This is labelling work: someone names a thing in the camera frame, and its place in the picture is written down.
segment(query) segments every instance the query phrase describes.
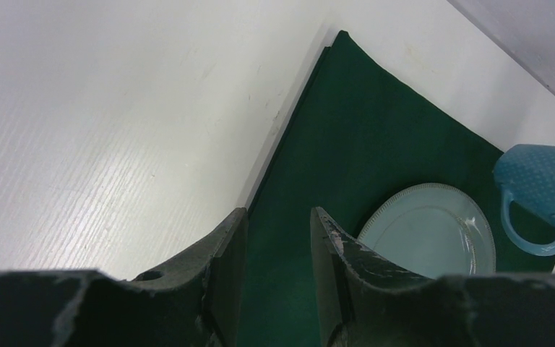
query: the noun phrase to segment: green cloth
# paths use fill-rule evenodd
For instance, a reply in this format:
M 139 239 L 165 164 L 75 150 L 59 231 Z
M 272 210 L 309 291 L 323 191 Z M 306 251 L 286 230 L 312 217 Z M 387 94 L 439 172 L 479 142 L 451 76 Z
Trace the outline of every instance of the green cloth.
M 379 67 L 341 32 L 298 102 L 250 210 L 239 346 L 319 346 L 309 216 L 323 207 L 358 235 L 389 197 L 414 184 L 463 190 L 493 231 L 498 271 L 550 271 L 503 232 L 492 168 L 502 154 Z M 555 231 L 519 208 L 536 242 Z

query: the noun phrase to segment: light blue plate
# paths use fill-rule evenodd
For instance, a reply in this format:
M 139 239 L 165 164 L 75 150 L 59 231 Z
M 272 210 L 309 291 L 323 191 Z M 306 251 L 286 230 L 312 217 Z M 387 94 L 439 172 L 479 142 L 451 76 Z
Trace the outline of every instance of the light blue plate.
M 419 184 L 386 201 L 358 240 L 391 262 L 428 278 L 495 272 L 486 217 L 460 190 Z

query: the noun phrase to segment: white table surface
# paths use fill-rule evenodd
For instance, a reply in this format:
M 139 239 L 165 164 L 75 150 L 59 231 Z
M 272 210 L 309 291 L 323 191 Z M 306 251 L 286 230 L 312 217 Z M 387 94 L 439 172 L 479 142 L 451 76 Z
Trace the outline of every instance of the white table surface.
M 506 150 L 555 97 L 445 0 L 0 1 L 0 270 L 131 278 L 249 204 L 339 29 Z

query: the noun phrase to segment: light blue mug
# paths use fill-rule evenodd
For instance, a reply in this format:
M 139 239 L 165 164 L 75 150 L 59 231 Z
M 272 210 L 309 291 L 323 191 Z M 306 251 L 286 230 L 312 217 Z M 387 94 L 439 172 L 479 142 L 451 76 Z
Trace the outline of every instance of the light blue mug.
M 494 166 L 494 181 L 501 189 L 501 219 L 512 242 L 534 255 L 555 255 L 555 240 L 534 244 L 524 240 L 509 220 L 509 205 L 517 202 L 555 227 L 555 147 L 515 145 Z

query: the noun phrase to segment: plate rim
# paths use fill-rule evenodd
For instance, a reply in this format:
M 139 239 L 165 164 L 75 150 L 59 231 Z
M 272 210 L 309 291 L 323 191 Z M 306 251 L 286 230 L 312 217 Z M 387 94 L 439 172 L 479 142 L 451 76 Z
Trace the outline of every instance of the plate rim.
M 482 209 L 480 209 L 478 204 L 475 202 L 475 200 L 473 200 L 469 195 L 464 193 L 462 190 L 460 190 L 456 187 L 450 186 L 448 184 L 434 183 L 434 182 L 416 184 L 414 186 L 411 186 L 411 187 L 408 187 L 408 188 L 405 188 L 405 189 L 399 191 L 395 195 L 392 195 L 388 200 L 386 200 L 386 202 L 384 202 L 382 205 L 380 205 L 380 207 L 374 212 L 374 214 L 370 217 L 370 219 L 367 220 L 367 222 L 365 223 L 365 225 L 361 229 L 361 232 L 358 234 L 358 237 L 356 239 L 360 241 L 365 235 L 367 235 L 367 232 L 369 231 L 369 228 L 371 227 L 371 225 L 373 223 L 375 223 L 376 219 L 379 218 L 379 216 L 390 205 L 392 205 L 396 200 L 401 199 L 405 195 L 408 195 L 408 194 L 410 194 L 414 191 L 422 190 L 422 189 L 428 189 L 428 188 L 440 188 L 440 189 L 446 189 L 446 190 L 456 192 L 459 195 L 461 195 L 462 197 L 464 197 L 467 201 L 469 201 L 469 203 L 473 207 L 476 208 L 478 214 L 482 217 L 483 226 L 485 226 L 486 230 L 489 231 L 490 244 L 491 244 L 491 257 L 492 257 L 492 259 L 491 259 L 492 273 L 496 273 L 496 248 L 495 248 L 495 245 L 494 245 L 494 237 L 492 235 L 492 229 L 490 227 L 490 224 L 488 223 L 488 220 L 486 219 L 486 216 L 482 212 Z

